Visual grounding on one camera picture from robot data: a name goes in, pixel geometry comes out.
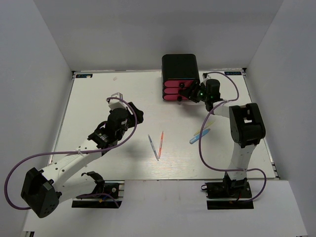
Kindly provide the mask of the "black pink drawer organizer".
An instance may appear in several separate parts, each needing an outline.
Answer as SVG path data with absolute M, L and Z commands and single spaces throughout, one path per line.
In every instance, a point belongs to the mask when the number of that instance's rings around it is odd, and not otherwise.
M 165 54 L 161 59 L 162 98 L 165 101 L 186 101 L 179 91 L 199 81 L 194 54 Z

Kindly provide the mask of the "orange highlighter pen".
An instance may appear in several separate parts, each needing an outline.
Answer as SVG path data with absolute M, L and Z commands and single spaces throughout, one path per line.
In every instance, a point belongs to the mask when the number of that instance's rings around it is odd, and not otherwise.
M 162 145 L 163 145 L 163 137 L 164 137 L 164 131 L 161 132 L 161 136 L 160 136 L 159 150 L 158 150 L 158 159 L 160 159 L 160 157 L 161 157 L 161 151 L 162 151 Z

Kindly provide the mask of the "blue highlighter pen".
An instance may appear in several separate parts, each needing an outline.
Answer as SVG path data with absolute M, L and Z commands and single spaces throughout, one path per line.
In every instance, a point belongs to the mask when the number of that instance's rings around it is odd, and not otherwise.
M 148 134 L 148 139 L 149 139 L 151 148 L 152 148 L 152 150 L 153 150 L 153 153 L 154 153 L 154 155 L 155 155 L 155 158 L 156 158 L 157 161 L 159 161 L 158 154 L 157 154 L 157 152 L 156 152 L 155 146 L 154 146 L 153 141 L 152 141 L 152 139 L 151 139 L 151 137 L 150 137 L 149 134 Z

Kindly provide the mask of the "yellow highlighter pen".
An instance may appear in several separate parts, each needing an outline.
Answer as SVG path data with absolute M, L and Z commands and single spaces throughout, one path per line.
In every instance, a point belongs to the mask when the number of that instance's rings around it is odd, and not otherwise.
M 205 126 L 203 127 L 203 130 L 209 128 L 215 121 L 209 121 L 205 124 Z M 194 136 L 198 135 L 200 133 L 200 128 L 196 131 L 196 133 L 194 134 Z

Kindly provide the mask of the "blue utility knife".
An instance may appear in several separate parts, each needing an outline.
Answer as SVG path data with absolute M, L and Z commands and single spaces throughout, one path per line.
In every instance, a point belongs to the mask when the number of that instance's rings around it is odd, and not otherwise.
M 197 135 L 195 135 L 192 139 L 189 140 L 189 143 L 193 144 L 197 142 L 201 137 L 205 136 L 209 131 L 210 131 L 210 128 L 204 129 L 201 134 L 198 132 Z

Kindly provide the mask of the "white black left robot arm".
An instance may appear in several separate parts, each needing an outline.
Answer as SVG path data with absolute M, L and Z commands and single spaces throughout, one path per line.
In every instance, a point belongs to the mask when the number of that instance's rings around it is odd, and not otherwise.
M 25 176 L 21 197 L 39 217 L 48 216 L 59 203 L 79 194 L 75 186 L 64 186 L 84 166 L 100 158 L 124 142 L 124 133 L 143 122 L 144 113 L 132 102 L 119 99 L 109 103 L 110 114 L 75 151 L 63 152 L 64 157 L 41 170 L 30 169 Z

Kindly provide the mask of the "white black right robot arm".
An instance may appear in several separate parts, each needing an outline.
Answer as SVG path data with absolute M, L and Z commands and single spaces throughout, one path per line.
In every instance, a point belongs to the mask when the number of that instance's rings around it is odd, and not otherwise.
M 233 100 L 224 100 L 220 94 L 220 82 L 206 79 L 200 83 L 194 80 L 190 86 L 180 84 L 179 95 L 198 103 L 203 101 L 208 116 L 217 115 L 228 118 L 234 149 L 227 169 L 218 169 L 208 165 L 202 155 L 201 141 L 198 142 L 199 156 L 202 163 L 211 170 L 224 172 L 223 192 L 234 197 L 247 183 L 247 171 L 250 158 L 256 146 L 266 135 L 259 107 L 256 103 L 235 105 Z

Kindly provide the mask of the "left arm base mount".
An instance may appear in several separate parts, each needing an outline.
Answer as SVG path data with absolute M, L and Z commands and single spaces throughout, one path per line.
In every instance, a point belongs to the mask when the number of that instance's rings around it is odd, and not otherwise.
M 77 196 L 72 201 L 72 208 L 118 209 L 124 195 L 124 181 L 105 181 L 94 172 L 85 172 L 81 177 L 93 180 L 93 190 Z

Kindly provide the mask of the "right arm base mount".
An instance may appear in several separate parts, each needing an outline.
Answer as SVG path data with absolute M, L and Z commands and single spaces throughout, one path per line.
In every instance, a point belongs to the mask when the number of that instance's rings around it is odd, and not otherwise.
M 223 182 L 208 182 L 201 186 L 206 192 L 208 210 L 238 210 L 253 209 L 250 185 L 247 182 L 242 188 L 227 190 Z

